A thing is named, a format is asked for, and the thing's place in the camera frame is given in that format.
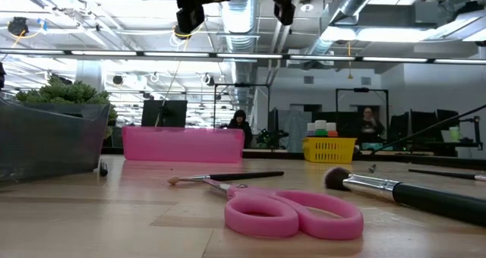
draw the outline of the yellow plastic basket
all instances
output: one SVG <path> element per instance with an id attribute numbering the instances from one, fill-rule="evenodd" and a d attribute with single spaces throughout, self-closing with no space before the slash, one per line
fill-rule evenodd
<path id="1" fill-rule="evenodd" d="M 302 148 L 309 162 L 351 163 L 355 142 L 355 138 L 306 137 Z"/>

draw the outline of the pink box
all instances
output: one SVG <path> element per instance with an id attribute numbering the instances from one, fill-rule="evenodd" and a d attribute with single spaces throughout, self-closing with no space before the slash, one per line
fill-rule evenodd
<path id="1" fill-rule="evenodd" d="M 125 158 L 164 162 L 240 162 L 245 134 L 239 129 L 123 127 Z"/>

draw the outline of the scissors handle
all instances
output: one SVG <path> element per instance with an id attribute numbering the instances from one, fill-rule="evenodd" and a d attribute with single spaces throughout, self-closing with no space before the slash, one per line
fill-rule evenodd
<path id="1" fill-rule="evenodd" d="M 297 190 L 272 192 L 258 188 L 230 188 L 228 194 L 226 224 L 241 234 L 284 238 L 300 229 L 316 238 L 351 240 L 363 232 L 363 215 L 359 209 L 326 194 Z M 318 216 L 306 207 L 331 212 L 341 218 Z"/>

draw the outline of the black makeup brush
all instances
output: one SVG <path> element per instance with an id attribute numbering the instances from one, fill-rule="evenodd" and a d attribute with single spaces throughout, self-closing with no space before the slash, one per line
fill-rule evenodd
<path id="1" fill-rule="evenodd" d="M 447 176 L 449 178 L 464 178 L 469 180 L 486 181 L 486 175 L 473 175 L 473 174 L 455 173 L 449 171 L 428 171 L 428 170 L 417 170 L 417 169 L 409 169 L 409 171 L 417 172 L 421 174 L 428 174 L 428 175 Z"/>
<path id="2" fill-rule="evenodd" d="M 332 168 L 324 175 L 326 188 L 350 190 L 411 206 L 433 214 L 486 226 L 486 200 L 447 193 L 398 181 L 354 175 Z"/>
<path id="3" fill-rule="evenodd" d="M 237 174 L 218 174 L 218 175 L 195 175 L 191 177 L 181 178 L 179 176 L 173 176 L 167 180 L 172 185 L 176 185 L 179 181 L 191 181 L 191 182 L 204 182 L 204 179 L 211 179 L 214 181 L 233 181 L 240 179 L 252 179 L 252 178 L 270 178 L 276 176 L 282 176 L 285 173 L 283 171 L 261 171 L 250 173 L 237 173 Z"/>

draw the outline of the green plant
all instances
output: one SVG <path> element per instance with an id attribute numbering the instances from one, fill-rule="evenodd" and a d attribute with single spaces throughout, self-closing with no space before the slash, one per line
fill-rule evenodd
<path id="1" fill-rule="evenodd" d="M 16 95 L 17 100 L 29 103 L 110 104 L 108 92 L 97 92 L 79 80 L 73 84 L 66 84 L 61 78 L 52 76 L 48 83 L 49 85 L 41 87 L 40 90 L 20 91 Z M 108 122 L 116 121 L 116 118 L 116 110 L 111 105 Z M 112 132 L 111 127 L 106 127 L 105 138 L 111 136 Z"/>

